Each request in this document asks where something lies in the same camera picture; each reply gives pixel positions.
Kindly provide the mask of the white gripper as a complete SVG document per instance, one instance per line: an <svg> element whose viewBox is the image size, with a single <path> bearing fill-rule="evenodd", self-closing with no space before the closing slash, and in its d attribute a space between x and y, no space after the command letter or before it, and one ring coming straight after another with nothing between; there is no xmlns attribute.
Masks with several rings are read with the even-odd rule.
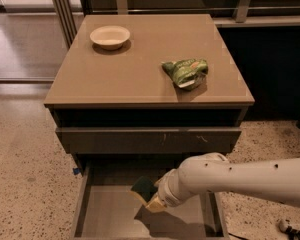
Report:
<svg viewBox="0 0 300 240"><path fill-rule="evenodd" d="M158 181L158 196L154 195L145 206L151 213L163 212L166 206L179 206L190 198L190 192L181 182L177 169L167 172Z"/></svg>

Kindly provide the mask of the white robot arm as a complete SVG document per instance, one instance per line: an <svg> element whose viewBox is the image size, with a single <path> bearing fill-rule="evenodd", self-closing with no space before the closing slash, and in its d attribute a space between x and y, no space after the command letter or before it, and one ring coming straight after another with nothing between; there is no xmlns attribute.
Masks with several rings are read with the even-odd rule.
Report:
<svg viewBox="0 0 300 240"><path fill-rule="evenodd" d="M300 158L231 163L219 153L185 159L157 183L146 204L151 212L176 207L189 198L233 192L300 208Z"/></svg>

